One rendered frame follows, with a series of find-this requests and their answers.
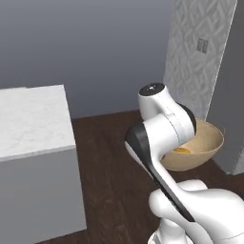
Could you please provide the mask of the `tan woven basket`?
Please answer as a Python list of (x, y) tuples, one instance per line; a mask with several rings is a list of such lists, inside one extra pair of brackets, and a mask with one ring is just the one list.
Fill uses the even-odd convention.
[(213, 124), (196, 119), (196, 135), (180, 147), (191, 153), (168, 152), (161, 164), (170, 171), (184, 172), (194, 169), (209, 161), (224, 144), (223, 132)]

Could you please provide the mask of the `white marble dining counter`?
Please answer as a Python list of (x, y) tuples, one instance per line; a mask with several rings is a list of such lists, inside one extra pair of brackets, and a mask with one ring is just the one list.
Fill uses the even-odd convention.
[(65, 88), (0, 90), (0, 244), (86, 228)]

